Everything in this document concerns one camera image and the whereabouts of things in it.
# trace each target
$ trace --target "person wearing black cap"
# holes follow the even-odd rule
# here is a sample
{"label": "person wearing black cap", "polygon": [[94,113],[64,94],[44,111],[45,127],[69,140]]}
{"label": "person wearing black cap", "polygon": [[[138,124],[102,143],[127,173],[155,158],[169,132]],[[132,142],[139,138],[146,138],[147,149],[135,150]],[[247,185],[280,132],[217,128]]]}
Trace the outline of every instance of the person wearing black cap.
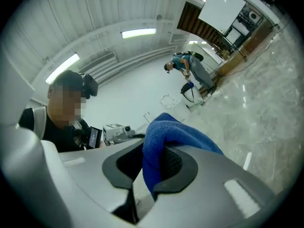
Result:
{"label": "person wearing black cap", "polygon": [[[90,98],[90,94],[97,95],[97,87],[95,94],[87,88],[85,76],[72,72],[64,71],[50,84],[47,97],[49,99],[46,109],[46,122],[40,125],[44,128],[40,138],[42,140],[51,141],[57,148],[58,152],[67,152],[75,150],[83,150],[80,144],[80,137],[71,137],[71,126],[77,121],[80,124],[81,134],[86,135],[89,131],[88,124],[81,119],[81,104]],[[35,130],[37,124],[35,120],[35,110],[32,108],[25,109],[19,121],[19,126]]]}
{"label": "person wearing black cap", "polygon": [[212,94],[216,90],[216,85],[212,81],[210,75],[195,56],[183,53],[175,54],[171,58],[171,61],[164,66],[167,73],[174,68],[179,70],[186,79],[189,78],[191,71],[194,78],[207,89],[208,93]]}

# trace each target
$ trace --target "black shirt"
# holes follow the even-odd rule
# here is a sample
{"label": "black shirt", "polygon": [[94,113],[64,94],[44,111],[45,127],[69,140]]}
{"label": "black shirt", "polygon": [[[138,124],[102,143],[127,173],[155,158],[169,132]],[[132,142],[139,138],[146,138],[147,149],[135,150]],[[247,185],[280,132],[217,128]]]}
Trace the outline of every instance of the black shirt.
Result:
{"label": "black shirt", "polygon": [[[82,130],[89,136],[90,128],[85,120],[81,119],[80,124]],[[19,126],[34,130],[34,113],[32,108],[25,109],[19,121]],[[83,150],[83,147],[78,147],[74,144],[73,136],[71,135],[72,127],[65,129],[57,128],[47,114],[46,129],[43,140],[51,141],[57,148],[58,152],[68,152]]]}

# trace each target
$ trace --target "teal shirt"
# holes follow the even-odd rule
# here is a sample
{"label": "teal shirt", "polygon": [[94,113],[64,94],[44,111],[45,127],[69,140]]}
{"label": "teal shirt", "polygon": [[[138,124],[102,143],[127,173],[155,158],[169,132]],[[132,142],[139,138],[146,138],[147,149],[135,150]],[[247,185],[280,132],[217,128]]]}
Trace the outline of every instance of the teal shirt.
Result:
{"label": "teal shirt", "polygon": [[190,65],[190,58],[191,58],[191,55],[176,55],[176,56],[173,56],[171,58],[171,61],[173,63],[175,63],[175,69],[177,70],[180,70],[180,69],[185,69],[186,70],[186,67],[183,63],[180,62],[180,60],[182,59],[186,59],[189,63],[189,70],[191,70],[191,65]]}

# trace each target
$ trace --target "wooden slat wall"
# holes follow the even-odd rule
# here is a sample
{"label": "wooden slat wall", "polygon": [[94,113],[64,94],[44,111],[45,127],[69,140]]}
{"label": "wooden slat wall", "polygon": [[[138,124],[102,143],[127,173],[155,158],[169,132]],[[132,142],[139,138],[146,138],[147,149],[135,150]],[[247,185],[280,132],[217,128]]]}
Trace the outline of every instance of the wooden slat wall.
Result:
{"label": "wooden slat wall", "polygon": [[218,50],[215,47],[218,52],[228,50],[227,46],[220,40],[222,35],[212,26],[199,19],[200,12],[199,7],[186,2],[177,28],[197,35],[209,44],[215,45],[219,48]]}

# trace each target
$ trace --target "microfiber cloth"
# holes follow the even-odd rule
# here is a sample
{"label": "microfiber cloth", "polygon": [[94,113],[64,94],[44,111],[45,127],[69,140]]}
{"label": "microfiber cloth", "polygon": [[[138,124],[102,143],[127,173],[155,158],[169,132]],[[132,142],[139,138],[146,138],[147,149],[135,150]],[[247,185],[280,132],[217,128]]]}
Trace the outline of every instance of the microfiber cloth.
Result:
{"label": "microfiber cloth", "polygon": [[172,141],[224,155],[208,136],[162,113],[149,124],[142,148],[143,179],[152,196],[154,186],[162,180],[160,155],[164,143]]}

